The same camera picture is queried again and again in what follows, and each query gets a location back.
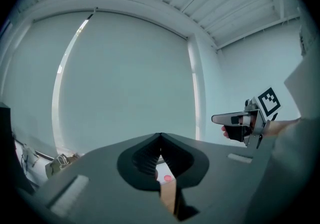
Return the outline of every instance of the human hand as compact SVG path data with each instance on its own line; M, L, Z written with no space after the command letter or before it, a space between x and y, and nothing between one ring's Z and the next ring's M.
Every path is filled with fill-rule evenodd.
M240 125L242 125L243 120L244 120L243 116L239 116L239 124ZM256 125L256 120L257 120L257 115L251 115L251 118L250 118L251 131L254 129L254 127ZM225 126L222 126L221 130L223 131L223 135L229 139L229 135L228 135L228 132L227 132Z

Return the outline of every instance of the red object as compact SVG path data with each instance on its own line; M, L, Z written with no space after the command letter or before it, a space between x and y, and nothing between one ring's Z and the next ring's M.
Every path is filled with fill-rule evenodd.
M169 182L169 181L172 180L172 178L171 178L170 175L165 175L165 176L164 176L164 180L165 180L166 182Z

